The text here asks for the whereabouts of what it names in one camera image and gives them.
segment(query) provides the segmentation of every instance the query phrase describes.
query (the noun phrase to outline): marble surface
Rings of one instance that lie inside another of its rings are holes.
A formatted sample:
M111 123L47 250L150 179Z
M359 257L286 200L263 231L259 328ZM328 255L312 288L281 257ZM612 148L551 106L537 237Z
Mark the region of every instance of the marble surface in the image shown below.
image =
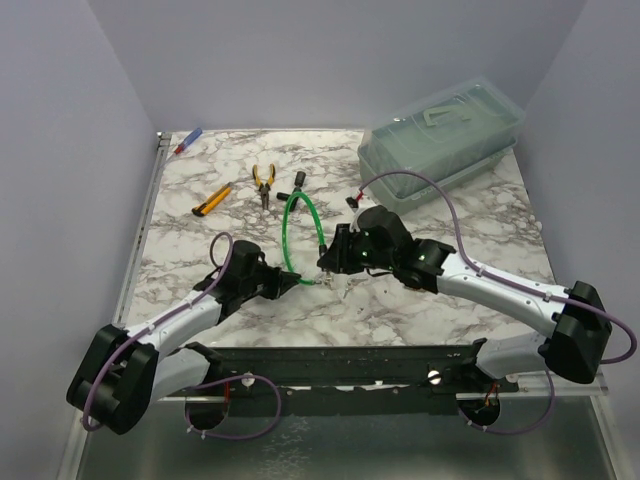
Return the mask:
M174 135L177 144L184 133ZM327 242L335 225L350 222L344 198L360 183L356 148L359 131L205 132L183 156L167 166L153 210L142 263L133 289L128 325L135 325L182 299L212 267L208 246L222 230L258 243L269 264L283 265L280 232L284 202L277 191L291 191L295 172L304 170L304 191L322 219ZM251 178L258 163L278 169L271 210L261 209ZM231 194L204 218L191 214L222 184ZM452 192L468 253L494 267L552 283L553 277L515 158L507 155L493 172ZM319 270L317 241L309 212L290 217L290 245L304 276ZM442 200L422 206L403 221L414 237L455 244L449 211ZM216 247L217 258L226 252ZM277 301L254 299L224 323L195 337L217 346L351 346L469 343L503 338L528 327L466 300L417 293L393 277L346 276L325 286L292 289Z

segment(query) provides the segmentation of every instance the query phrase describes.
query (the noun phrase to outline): yellow-handled pliers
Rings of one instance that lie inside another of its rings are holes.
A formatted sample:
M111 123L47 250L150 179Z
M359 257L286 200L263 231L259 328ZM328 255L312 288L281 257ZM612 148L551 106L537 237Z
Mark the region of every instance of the yellow-handled pliers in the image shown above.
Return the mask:
M258 186L258 192L260 193L260 200L262 201L262 209L269 210L269 191L271 190L271 185L273 181L276 179L276 167L272 163L269 165L269 179L266 182L260 180L260 175L258 175L258 165L253 166L253 179L256 181L256 185Z

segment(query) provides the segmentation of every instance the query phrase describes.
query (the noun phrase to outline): gray wall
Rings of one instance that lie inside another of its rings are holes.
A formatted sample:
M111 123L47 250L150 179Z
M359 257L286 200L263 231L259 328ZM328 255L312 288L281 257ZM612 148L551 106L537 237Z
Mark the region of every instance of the gray wall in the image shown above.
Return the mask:
M584 0L89 0L158 129L361 127L485 74L524 106Z
M640 4L590 0L533 97L517 157L558 280L640 333ZM614 333L609 354L628 341ZM640 475L640 355L605 369Z
M84 0L5 2L0 65L0 478L51 479L157 138Z

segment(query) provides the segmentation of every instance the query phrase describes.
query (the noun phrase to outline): purple cable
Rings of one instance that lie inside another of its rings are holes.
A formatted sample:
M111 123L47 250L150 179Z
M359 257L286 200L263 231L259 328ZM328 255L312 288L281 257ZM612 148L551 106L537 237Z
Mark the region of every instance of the purple cable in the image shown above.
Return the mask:
M476 265L475 263L473 263L473 261L468 257L467 252L464 249L464 245L462 244L462 233L461 233L461 229L460 229L460 220L458 219L458 214L456 213L456 209L453 206L453 202L451 201L451 198L449 197L449 195L447 195L447 192L445 192L442 189L442 187L440 187L436 182L431 180L429 177L427 177L427 176L425 176L425 175L423 175L421 173L412 172L411 170L389 170L388 172L381 173L381 174L376 175L375 177L367 180L362 185L360 185L359 190L360 190L360 192L362 192L366 187L368 187L371 183L373 183L374 181L378 180L379 178L386 177L387 175L394 175L394 174L411 175L411 176L420 178L420 179L424 180L425 182L427 182L429 185L431 185L440 194L440 196L447 203L447 206L449 207L449 210L451 211L451 217L452 217L452 220L453 220L453 229L454 229L455 236L456 236L456 243L458 244L458 250L460 251L460 256L465 261L465 263L467 265L469 265L469 267L472 270L474 270L476 272L479 272L480 271L480 267L478 265ZM529 295L534 295L534 296L540 297L540 298L545 298L546 295L547 295L546 292L541 292L540 290L536 290L535 288L531 288L531 287L529 287L527 285L522 285L522 284L520 284L518 282L514 282L513 280L509 280L508 278L501 277L500 275L496 275L495 273L488 272L486 270L483 271L482 275L484 275L485 277L490 278L492 280L495 280L498 283L506 285L507 287L511 287L511 288L513 288L515 290L520 290L521 292L528 293ZM636 350L638 349L638 339L636 338L635 333L633 333L633 330L631 330L631 328L629 328L629 326L626 323L622 322L621 320L619 320L618 318L614 317L610 313L605 312L604 310L600 310L599 308L592 307L591 305L587 305L586 303L582 303L582 302L579 302L577 300L573 300L571 298L564 298L564 297L559 297L557 295L551 295L550 296L550 300L554 300L556 302L564 303L566 305L572 305L574 307L578 307L578 308L582 308L583 310L587 310L588 312L595 313L596 315L600 315L600 316L606 318L607 320L609 320L611 323L613 323L613 324L617 325L618 327L620 327L629 336L629 341L631 342L631 345L629 346L629 350L627 350L625 353L623 353L620 356L601 360L600 363L602 365L623 362L623 361L627 360L628 358L630 358L631 356L633 356L634 353L636 353Z
M220 269L220 272L218 273L218 276L211 283L211 285L209 285L200 295L198 295L196 298L194 298L194 300L193 300L193 302L191 304L184 303L182 305L178 305L173 310L170 310L169 312L165 313L158 320L156 320L155 322L153 322L151 324L151 325L153 325L152 329L155 329L155 328L159 327L160 325L162 325L164 322L166 322L167 320L169 320L173 316L184 312L188 308L191 308L191 305L194 305L194 304L198 303L211 290L213 290L216 287L216 285L218 285L218 282L222 278L222 275L224 275L224 273L227 271L227 268L229 267L229 263L231 262L231 253L232 253L232 250L233 250L233 237L231 237L231 235L229 233L227 233L227 232L220 232L218 235L216 235L213 238L213 240L211 241L211 249L213 249L213 245L215 245L215 243L220 239L220 237L226 237L227 240L229 241L229 251L227 252L227 256L224 259L224 263L222 264L222 268ZM109 368L111 367L111 365L113 365L115 363L115 361L118 359L118 357L120 355L122 355L122 353L127 348L129 348L130 345L132 345L133 343L137 342L140 338L144 337L149 332L150 332L149 327L147 327L147 328L142 329L140 332L135 334L133 337L130 337L127 341L125 341L122 345L120 345L120 347L118 347L116 349L116 351L113 352L113 354L111 354L109 359L103 365L103 367L100 370L100 372L98 372L98 375L96 376L95 380L93 381L93 384L91 385L91 389L89 390L89 394L87 395L87 400L84 402L84 409L82 410L82 426L84 427L84 429L87 432L95 432L100 427L102 427L101 423L97 423L95 425L91 425L89 418L90 418L90 413L91 413L91 406L93 405L93 401L95 400L96 393L98 391L98 386L100 385L102 380L104 380L104 377L107 374L107 372L109 371Z
M271 387L273 392L276 394L276 402L277 402L276 413L273 416L273 420L271 421L271 423L269 423L269 425L267 425L262 430L256 433L249 433L247 435L225 435L223 433L208 432L206 430L198 430L193 427L191 423L191 418L189 416L189 410L187 410L185 412L185 419L187 421L187 424L189 424L189 430L187 430L187 432L194 430L195 432L200 433L201 435L205 435L209 438L220 438L222 440L252 440L254 438L261 437L265 433L269 433L271 430L273 430L273 428L277 425L278 421L280 420L280 412L282 411L282 397L280 396L280 392L278 391L278 387L276 386L276 384L273 383L268 378L263 377L261 375L248 375L248 374L236 375L234 377L228 377L228 378L223 378L222 380L216 380L215 382L204 383L202 385L198 385L197 387L193 387L193 388L195 390L202 390L203 388L217 387L218 385L234 382L236 380L243 380L245 378L260 380L261 382L266 383L267 385L269 385L269 387Z
M540 417L536 422L532 423L528 427L516 430L500 430L497 428L483 427L482 425L478 425L477 423L473 423L471 420L469 420L469 417L467 417L462 410L458 409L458 412L467 421L468 425L471 428L475 428L476 430L484 433L492 433L493 435L522 435L532 432L536 428L541 427L547 420L549 420L556 404L556 389L553 385L551 374L549 373L549 370L545 370L544 373L547 374L547 378L549 379L549 405L547 405L547 409L545 410L542 417Z

